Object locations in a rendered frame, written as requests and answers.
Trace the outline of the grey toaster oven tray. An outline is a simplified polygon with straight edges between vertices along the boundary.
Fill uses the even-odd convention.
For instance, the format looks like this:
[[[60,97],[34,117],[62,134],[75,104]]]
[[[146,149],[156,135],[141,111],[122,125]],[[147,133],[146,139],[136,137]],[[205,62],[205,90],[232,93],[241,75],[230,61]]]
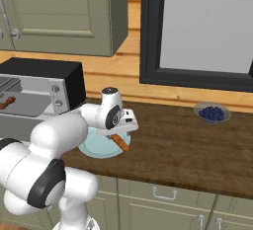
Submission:
[[[2,93],[0,103],[4,103],[8,97],[14,97],[15,102],[6,109],[0,110],[0,114],[35,117],[40,115],[51,103],[50,96],[18,92]]]

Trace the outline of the light blue plate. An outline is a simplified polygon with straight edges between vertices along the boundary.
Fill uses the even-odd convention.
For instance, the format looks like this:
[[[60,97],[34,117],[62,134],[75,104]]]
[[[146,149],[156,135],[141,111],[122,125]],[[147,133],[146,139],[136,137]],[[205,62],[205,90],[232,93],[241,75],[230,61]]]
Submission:
[[[89,127],[88,134],[83,143],[79,145],[79,150],[86,156],[96,159],[106,159],[116,157],[124,151],[109,136],[98,136],[97,128]],[[117,133],[128,145],[130,144],[130,136],[124,133]]]

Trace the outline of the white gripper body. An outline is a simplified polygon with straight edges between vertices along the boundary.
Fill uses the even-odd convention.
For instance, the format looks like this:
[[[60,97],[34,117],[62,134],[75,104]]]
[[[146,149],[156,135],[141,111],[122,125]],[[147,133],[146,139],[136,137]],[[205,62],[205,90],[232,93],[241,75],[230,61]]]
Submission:
[[[112,129],[96,129],[98,136],[109,136],[117,133],[131,132],[135,130],[138,130],[138,124],[136,122],[125,122],[118,124]]]

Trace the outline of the olive wall cupboard door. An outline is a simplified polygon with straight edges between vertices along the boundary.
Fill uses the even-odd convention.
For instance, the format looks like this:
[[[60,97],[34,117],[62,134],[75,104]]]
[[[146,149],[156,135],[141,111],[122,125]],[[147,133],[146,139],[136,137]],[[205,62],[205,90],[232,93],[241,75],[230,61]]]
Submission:
[[[108,0],[12,0],[19,51],[107,56],[112,52]]]

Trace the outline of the black framed window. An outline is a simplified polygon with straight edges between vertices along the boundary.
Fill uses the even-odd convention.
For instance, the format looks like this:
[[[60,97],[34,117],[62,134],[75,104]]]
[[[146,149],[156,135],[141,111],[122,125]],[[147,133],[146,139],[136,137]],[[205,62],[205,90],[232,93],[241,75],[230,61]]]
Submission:
[[[248,73],[160,67],[165,0],[141,0],[139,83],[253,93],[253,59]]]

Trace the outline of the silver toaster oven door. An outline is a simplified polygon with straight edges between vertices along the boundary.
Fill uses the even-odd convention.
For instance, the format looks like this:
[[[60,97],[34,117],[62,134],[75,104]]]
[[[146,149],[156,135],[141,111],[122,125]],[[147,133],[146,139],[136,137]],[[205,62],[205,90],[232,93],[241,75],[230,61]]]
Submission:
[[[14,140],[37,143],[51,141],[56,130],[66,125],[68,115],[0,115],[0,141]]]

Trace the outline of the olive drawer front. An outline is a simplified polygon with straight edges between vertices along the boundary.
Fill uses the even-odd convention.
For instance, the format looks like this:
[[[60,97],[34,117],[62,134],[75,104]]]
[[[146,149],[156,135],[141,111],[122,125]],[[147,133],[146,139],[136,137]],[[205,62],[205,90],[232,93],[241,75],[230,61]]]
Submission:
[[[118,179],[119,194],[211,210],[215,194]]]
[[[253,199],[219,195],[214,210],[253,218]]]
[[[98,175],[98,181],[100,192],[118,192],[118,180],[116,178]]]

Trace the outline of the olive wall cupboard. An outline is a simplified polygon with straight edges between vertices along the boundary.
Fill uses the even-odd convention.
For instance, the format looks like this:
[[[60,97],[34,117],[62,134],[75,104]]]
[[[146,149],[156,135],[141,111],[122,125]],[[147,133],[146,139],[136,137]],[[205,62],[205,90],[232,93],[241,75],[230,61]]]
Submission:
[[[17,22],[12,0],[3,0],[10,28],[16,29],[14,24]],[[114,55],[128,36],[128,10],[127,0],[108,0],[109,23],[111,27],[112,52],[107,56]],[[15,48],[14,41],[7,30],[0,10],[0,50],[19,51]]]

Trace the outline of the grey glass bowl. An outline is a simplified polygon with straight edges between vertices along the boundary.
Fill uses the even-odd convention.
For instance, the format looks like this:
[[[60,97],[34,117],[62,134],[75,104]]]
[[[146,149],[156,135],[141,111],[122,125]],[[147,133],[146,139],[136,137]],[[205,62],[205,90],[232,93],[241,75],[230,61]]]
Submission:
[[[222,121],[210,121],[210,120],[206,120],[204,118],[202,118],[200,115],[199,115],[199,111],[206,108],[206,107],[209,107],[209,106],[212,106],[212,107],[219,107],[223,110],[223,113],[224,113],[224,116],[223,116],[223,120]],[[212,102],[202,102],[202,103],[197,103],[195,106],[194,106],[194,113],[205,123],[209,123],[209,124],[217,124],[217,123],[221,123],[221,122],[224,122],[224,121],[227,121],[231,118],[231,112],[230,110],[221,105],[221,104],[217,104],[217,103],[212,103]]]

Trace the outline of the blueberries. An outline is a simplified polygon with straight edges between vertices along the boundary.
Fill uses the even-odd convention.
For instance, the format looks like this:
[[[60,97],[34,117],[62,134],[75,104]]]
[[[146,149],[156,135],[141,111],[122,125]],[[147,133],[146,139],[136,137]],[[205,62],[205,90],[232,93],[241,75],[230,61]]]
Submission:
[[[223,110],[219,107],[209,106],[200,110],[199,115],[206,120],[222,121],[224,113],[223,113]]]

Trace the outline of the black and silver toaster oven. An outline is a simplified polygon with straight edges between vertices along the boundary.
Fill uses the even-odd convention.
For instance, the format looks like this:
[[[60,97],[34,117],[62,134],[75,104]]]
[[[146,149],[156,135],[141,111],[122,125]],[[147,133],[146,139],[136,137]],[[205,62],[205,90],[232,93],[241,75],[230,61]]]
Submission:
[[[59,92],[51,90],[53,85],[59,87]],[[10,58],[0,64],[0,95],[5,92],[50,96],[51,103],[40,115],[68,113],[86,100],[82,63]],[[61,100],[63,105],[57,107],[56,100]]]

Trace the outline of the olive base cupboard door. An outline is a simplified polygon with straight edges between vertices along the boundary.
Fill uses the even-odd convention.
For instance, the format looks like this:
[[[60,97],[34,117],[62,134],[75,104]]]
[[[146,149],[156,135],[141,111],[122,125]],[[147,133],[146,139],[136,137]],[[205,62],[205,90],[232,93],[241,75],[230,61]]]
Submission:
[[[101,230],[120,230],[118,196],[115,193],[98,192],[87,203],[87,208]]]
[[[126,195],[119,196],[119,203],[122,230],[199,230],[200,214],[205,230],[210,215],[208,210]]]
[[[212,213],[209,226],[206,230],[218,230],[218,226],[215,223],[217,218],[223,220],[221,230],[253,230],[253,218],[218,213],[217,211]]]

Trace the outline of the brown kebab skewer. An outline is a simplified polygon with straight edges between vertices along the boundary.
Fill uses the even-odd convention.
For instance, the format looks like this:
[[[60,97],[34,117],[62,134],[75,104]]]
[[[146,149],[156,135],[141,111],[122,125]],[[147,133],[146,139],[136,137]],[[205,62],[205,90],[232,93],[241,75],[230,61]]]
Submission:
[[[14,96],[8,97],[4,103],[0,103],[0,110],[5,110],[9,105],[15,103],[16,98]]]

